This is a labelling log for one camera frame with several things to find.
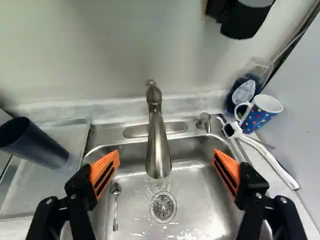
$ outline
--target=soap dispenser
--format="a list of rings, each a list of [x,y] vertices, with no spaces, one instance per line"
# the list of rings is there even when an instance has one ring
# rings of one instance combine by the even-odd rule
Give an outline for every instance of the soap dispenser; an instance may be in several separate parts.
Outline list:
[[[205,13],[232,39],[250,39],[264,23],[276,0],[208,0]]]

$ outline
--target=blue polka dot mug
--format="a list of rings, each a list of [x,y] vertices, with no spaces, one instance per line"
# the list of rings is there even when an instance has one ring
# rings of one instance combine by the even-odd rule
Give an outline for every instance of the blue polka dot mug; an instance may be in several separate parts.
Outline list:
[[[237,115],[240,106],[248,106],[242,118]],[[262,128],[267,122],[281,113],[284,109],[282,103],[266,94],[256,95],[252,102],[242,102],[235,106],[234,116],[239,121],[244,134],[251,134],[255,130]]]

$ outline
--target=faucet handle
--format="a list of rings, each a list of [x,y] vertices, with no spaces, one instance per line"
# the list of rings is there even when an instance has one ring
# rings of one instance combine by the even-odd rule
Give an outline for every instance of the faucet handle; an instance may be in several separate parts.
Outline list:
[[[211,115],[207,112],[201,113],[200,118],[195,122],[195,126],[197,129],[205,130],[208,134],[211,133]]]
[[[148,87],[150,87],[150,86],[156,86],[156,85],[157,85],[157,82],[156,82],[155,80],[153,80],[153,79],[149,79],[149,80],[147,80],[147,81],[145,82],[145,85],[146,85],[146,87],[148,88]]]
[[[146,89],[146,101],[149,104],[149,108],[151,107],[152,112],[154,110],[158,110],[161,112],[161,103],[162,103],[162,93],[158,88],[156,81],[150,79],[145,83]]]

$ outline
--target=drain strainer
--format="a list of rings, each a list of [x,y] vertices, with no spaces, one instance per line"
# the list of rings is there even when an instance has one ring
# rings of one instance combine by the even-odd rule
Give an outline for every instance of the drain strainer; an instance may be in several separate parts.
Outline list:
[[[177,212],[177,202],[167,191],[156,193],[150,202],[150,213],[155,221],[167,224],[174,219]]]

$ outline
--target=spoon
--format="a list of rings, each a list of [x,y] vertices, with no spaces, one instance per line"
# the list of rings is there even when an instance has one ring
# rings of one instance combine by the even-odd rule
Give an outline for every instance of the spoon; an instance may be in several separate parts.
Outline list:
[[[121,186],[119,185],[119,183],[114,182],[111,185],[111,193],[114,196],[114,219],[113,219],[113,231],[117,231],[118,230],[118,216],[117,216],[117,197],[120,195],[121,193]]]

